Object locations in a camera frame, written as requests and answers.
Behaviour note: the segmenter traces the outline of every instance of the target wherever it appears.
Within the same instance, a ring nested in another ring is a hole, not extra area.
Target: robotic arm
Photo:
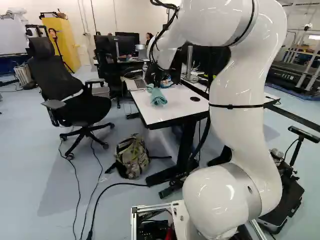
[[[239,225],[272,211],[282,196],[264,138],[263,103],[287,18],[275,0],[182,0],[177,16],[149,44],[151,61],[160,68],[170,68],[186,41],[231,50],[228,65],[211,84],[209,100],[212,127],[232,149],[232,160],[192,173],[183,185],[196,229],[208,240],[229,239]]]

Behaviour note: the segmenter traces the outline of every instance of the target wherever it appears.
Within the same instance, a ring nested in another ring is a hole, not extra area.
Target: backpack
[[[115,163],[107,171],[116,168],[124,179],[137,179],[148,169],[150,164],[149,151],[145,141],[138,134],[121,141],[115,149]]]

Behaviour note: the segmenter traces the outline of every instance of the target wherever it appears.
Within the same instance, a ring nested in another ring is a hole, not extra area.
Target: person
[[[147,32],[146,33],[146,35],[145,35],[145,38],[146,38],[146,43],[145,43],[145,45],[148,47],[148,45],[149,45],[149,42],[150,42],[150,40],[153,38],[154,36],[153,36],[153,34],[152,33],[150,33],[150,32]]]
[[[49,29],[48,29],[48,32],[49,32],[49,34],[51,35],[51,37],[52,37],[53,39],[56,39],[56,38],[57,38],[57,31],[56,31],[54,28],[49,28]]]

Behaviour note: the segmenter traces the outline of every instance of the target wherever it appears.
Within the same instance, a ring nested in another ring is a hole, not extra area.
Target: gray floor
[[[91,72],[90,67],[81,68],[75,76],[83,81],[98,77],[97,72]],[[13,89],[14,86],[11,85],[1,87],[0,91]],[[282,98],[282,108],[320,124],[320,102],[301,101],[271,88],[266,88],[266,91]],[[0,112],[3,114],[0,115],[0,239],[71,240],[72,222],[78,199],[77,182],[72,167],[58,152],[59,133],[70,129],[51,125],[47,110],[40,105],[43,100],[38,89],[1,94],[3,101],[0,102]],[[140,119],[126,120],[125,113],[135,110],[135,106],[128,102],[123,104],[121,109],[117,109],[113,104],[102,122],[113,122],[116,128],[96,132],[99,138],[110,144],[109,150],[103,150],[99,145],[93,144],[104,169],[114,162],[116,144],[133,133],[140,133],[145,137],[153,154],[172,155],[176,159],[178,145],[171,130],[167,128],[149,131],[144,128]],[[277,147],[283,151],[287,149],[296,139],[296,135],[287,130],[291,125],[320,135],[270,110],[265,111],[264,118],[265,138],[270,148]],[[61,146],[61,150],[68,149],[73,141],[74,138],[70,138]],[[198,142],[198,137],[195,137],[194,142]],[[89,139],[85,139],[74,151],[76,158],[73,162],[81,187],[81,202],[75,228],[78,239],[86,206],[99,175],[99,165],[92,154],[90,143]],[[221,149],[221,142],[213,133],[210,134],[202,149],[202,164],[205,165],[208,160],[218,156]],[[307,140],[303,143],[295,166],[301,177],[299,182],[306,190],[303,205],[276,236],[277,239],[319,239],[319,153],[319,145]],[[171,160],[154,160],[145,175],[173,164]],[[99,181],[98,192],[113,183],[126,182],[117,173],[103,175]],[[142,184],[144,178],[134,182]],[[178,192],[161,201],[158,191],[167,185],[164,183],[152,188],[119,186],[110,189],[101,198],[98,206],[94,239],[130,239],[131,206],[154,205],[182,198],[181,192]],[[92,207],[89,213],[88,223],[91,220]]]

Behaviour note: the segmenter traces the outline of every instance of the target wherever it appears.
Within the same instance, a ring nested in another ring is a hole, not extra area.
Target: teal cloth
[[[162,94],[159,88],[155,87],[153,83],[146,86],[148,93],[151,93],[151,104],[155,106],[166,105],[168,100]]]

